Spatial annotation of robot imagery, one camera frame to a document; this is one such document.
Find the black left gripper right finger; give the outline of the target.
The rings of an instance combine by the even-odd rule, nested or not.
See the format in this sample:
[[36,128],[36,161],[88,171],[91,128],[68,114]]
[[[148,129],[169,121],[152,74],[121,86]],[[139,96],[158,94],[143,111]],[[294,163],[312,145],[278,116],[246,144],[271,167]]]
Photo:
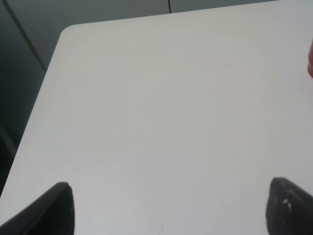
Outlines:
[[266,207],[270,235],[311,235],[313,196],[284,177],[272,179]]

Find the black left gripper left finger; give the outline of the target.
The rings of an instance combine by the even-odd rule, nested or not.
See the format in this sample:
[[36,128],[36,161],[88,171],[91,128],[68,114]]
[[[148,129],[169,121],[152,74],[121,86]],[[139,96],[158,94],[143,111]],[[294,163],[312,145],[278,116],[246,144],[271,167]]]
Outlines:
[[58,182],[0,226],[2,235],[72,235],[75,208],[72,188]]

